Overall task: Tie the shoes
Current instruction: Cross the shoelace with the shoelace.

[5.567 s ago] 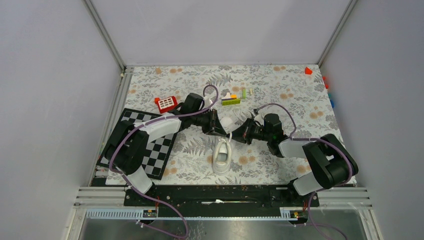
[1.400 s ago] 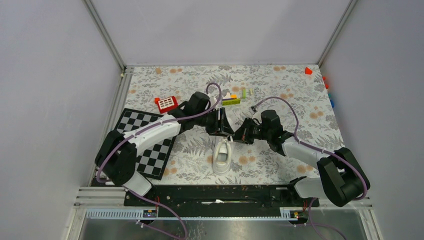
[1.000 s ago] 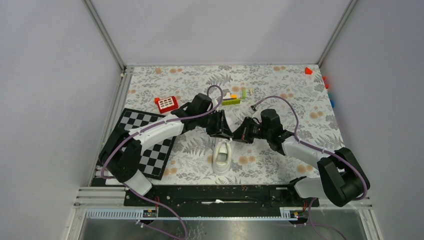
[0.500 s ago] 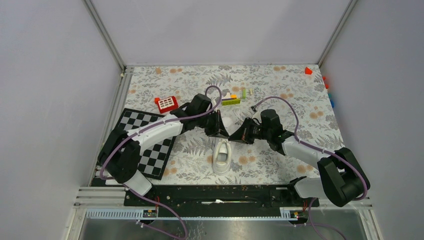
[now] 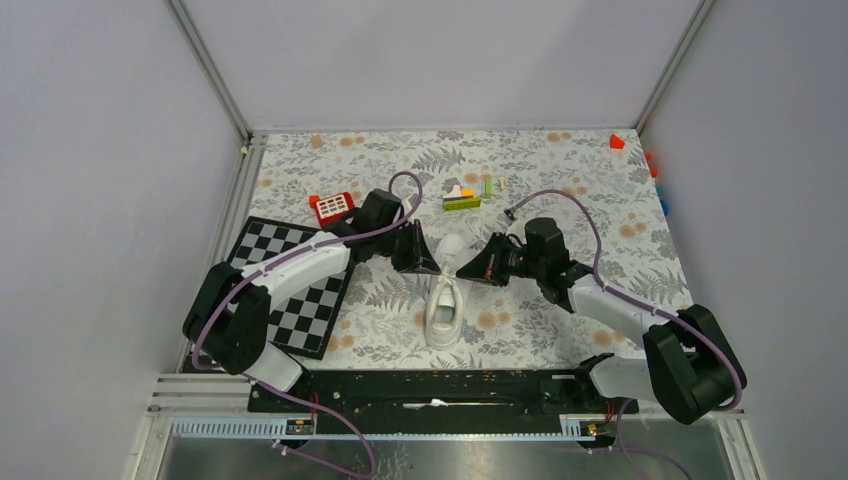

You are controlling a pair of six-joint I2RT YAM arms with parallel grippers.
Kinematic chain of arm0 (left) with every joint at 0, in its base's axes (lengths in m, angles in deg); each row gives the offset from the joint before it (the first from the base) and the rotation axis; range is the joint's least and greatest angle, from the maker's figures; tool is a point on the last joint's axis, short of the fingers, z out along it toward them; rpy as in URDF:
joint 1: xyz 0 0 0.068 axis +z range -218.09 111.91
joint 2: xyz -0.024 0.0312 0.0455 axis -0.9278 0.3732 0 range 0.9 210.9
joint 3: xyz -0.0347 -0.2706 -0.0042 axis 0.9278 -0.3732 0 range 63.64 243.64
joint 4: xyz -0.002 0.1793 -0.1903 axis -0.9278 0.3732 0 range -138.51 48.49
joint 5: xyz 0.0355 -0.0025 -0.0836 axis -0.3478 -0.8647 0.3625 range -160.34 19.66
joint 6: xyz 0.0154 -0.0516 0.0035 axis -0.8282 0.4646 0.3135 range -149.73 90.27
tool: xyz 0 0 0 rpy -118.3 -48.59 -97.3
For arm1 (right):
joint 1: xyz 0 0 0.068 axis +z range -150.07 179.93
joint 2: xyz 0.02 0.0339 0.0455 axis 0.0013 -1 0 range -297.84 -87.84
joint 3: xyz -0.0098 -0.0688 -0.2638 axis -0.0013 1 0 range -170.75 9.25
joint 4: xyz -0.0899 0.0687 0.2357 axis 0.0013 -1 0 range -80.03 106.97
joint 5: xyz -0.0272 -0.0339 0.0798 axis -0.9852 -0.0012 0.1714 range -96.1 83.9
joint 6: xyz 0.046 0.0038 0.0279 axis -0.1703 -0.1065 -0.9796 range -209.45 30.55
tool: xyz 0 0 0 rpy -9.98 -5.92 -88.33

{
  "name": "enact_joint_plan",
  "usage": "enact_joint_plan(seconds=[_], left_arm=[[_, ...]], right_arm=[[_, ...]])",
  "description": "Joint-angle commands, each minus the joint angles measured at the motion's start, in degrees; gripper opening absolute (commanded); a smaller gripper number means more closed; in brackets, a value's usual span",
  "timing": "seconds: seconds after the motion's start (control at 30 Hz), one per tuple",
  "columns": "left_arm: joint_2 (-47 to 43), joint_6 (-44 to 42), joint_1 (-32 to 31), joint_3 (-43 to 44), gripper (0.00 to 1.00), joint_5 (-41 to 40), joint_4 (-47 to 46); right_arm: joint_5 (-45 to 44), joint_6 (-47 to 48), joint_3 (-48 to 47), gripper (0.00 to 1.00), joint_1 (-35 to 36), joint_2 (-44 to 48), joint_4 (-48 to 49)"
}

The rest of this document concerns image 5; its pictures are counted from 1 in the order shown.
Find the white sneaker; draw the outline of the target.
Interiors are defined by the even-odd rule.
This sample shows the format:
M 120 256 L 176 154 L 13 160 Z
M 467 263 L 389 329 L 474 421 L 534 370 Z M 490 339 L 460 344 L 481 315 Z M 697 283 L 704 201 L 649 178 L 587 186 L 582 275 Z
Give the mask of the white sneaker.
M 447 350 L 459 340 L 471 282 L 458 279 L 456 272 L 472 257 L 460 235 L 448 234 L 437 245 L 434 259 L 441 273 L 430 281 L 425 306 L 425 340 L 433 349 Z

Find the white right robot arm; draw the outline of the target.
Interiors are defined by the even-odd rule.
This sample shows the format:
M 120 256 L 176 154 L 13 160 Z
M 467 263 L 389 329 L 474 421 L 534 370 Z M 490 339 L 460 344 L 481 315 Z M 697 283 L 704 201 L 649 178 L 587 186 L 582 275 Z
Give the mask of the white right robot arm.
M 612 398 L 646 400 L 689 425 L 737 401 L 747 378 L 709 309 L 668 312 L 601 284 L 592 267 L 571 258 L 551 218 L 532 219 L 523 229 L 521 237 L 493 234 L 457 277 L 498 287 L 531 279 L 548 302 L 605 324 L 644 352 L 641 359 L 599 355 L 583 362 L 588 375 L 573 386 L 579 407 L 597 412 Z

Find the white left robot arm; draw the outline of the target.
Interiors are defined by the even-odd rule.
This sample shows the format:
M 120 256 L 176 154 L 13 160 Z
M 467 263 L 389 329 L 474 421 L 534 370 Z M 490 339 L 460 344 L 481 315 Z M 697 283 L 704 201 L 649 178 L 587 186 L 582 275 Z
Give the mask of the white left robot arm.
M 183 335 L 212 360 L 212 367 L 272 388 L 288 411 L 309 401 L 305 369 L 267 339 L 271 313 L 314 283 L 375 256 L 399 273 L 437 275 L 421 224 L 392 193 L 375 189 L 364 203 L 306 242 L 268 260 L 235 268 L 213 266 L 184 321 Z

